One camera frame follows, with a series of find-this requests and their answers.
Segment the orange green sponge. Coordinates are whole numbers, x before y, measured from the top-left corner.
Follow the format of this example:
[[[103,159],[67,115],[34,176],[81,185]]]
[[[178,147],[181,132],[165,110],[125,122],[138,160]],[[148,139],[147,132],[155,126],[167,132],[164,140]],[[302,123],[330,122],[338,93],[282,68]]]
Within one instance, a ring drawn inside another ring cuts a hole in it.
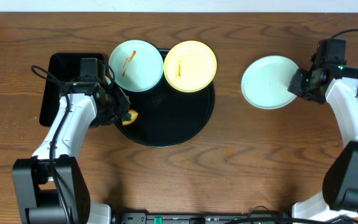
[[[138,112],[135,110],[129,110],[123,117],[122,117],[122,125],[127,126],[132,124],[138,117]]]

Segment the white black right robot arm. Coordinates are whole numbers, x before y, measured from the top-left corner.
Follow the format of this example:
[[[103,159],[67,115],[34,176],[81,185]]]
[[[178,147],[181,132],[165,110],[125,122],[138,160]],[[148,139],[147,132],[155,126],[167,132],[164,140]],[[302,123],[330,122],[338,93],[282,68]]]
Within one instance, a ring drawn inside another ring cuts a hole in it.
[[[294,218],[329,221],[358,217],[358,68],[335,65],[299,69],[288,90],[318,103],[327,102],[339,126],[344,149],[327,171],[320,193],[292,206]]]

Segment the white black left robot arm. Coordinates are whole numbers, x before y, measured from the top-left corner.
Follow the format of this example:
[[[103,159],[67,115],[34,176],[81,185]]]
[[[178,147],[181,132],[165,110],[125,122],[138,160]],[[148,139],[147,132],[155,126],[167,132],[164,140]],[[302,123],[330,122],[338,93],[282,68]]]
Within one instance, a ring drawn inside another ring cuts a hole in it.
[[[98,114],[101,88],[70,93],[50,130],[28,159],[12,168],[22,223],[111,223],[112,208],[93,202],[78,165],[85,135]]]

